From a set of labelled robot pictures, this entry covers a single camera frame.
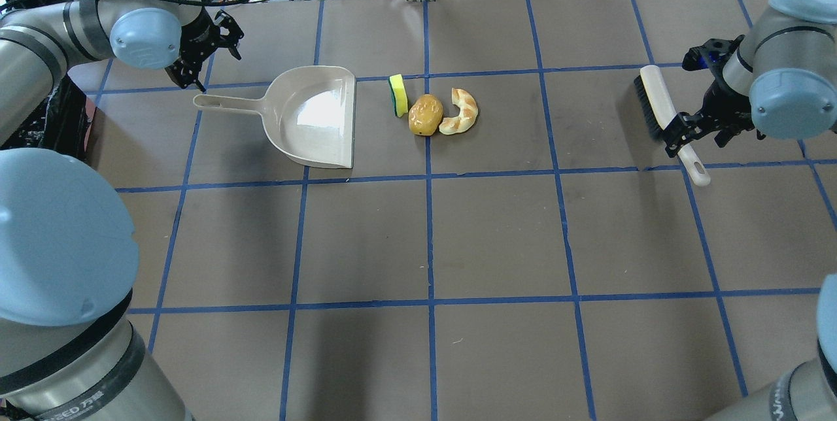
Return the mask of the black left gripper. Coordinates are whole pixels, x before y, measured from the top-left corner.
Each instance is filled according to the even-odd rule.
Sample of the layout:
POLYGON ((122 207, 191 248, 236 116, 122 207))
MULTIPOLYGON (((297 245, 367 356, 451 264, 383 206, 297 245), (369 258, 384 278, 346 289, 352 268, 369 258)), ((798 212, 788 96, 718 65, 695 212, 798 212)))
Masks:
POLYGON ((185 90, 191 86, 207 93, 199 77, 203 64, 219 48, 227 49, 236 60, 242 60, 239 44, 243 30, 230 13, 219 10, 215 17, 202 10, 195 21, 180 31, 179 57, 165 68, 173 84, 185 90))

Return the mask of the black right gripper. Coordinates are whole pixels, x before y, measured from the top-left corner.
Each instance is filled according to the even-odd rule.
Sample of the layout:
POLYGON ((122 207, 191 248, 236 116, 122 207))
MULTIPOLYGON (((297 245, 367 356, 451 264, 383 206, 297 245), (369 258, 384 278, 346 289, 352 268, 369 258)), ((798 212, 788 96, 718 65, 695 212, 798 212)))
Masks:
POLYGON ((751 119, 751 104, 741 95, 719 80, 714 80, 704 93, 702 107, 690 115, 676 114, 663 129, 663 141, 669 157, 681 161, 700 161, 693 141, 715 134, 714 141, 725 147, 742 132, 755 129, 751 119))

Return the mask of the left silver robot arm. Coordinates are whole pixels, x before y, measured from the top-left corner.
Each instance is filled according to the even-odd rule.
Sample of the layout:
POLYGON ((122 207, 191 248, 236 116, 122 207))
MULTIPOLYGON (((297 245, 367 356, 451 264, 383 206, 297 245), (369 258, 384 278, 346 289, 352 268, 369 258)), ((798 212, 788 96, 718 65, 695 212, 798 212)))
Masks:
MULTIPOLYGON (((68 0, 2 16, 2 140, 72 67, 116 58, 196 84, 242 37, 202 0, 68 0)), ((122 198, 83 161, 2 151, 2 415, 192 420, 128 320, 139 266, 122 198)))

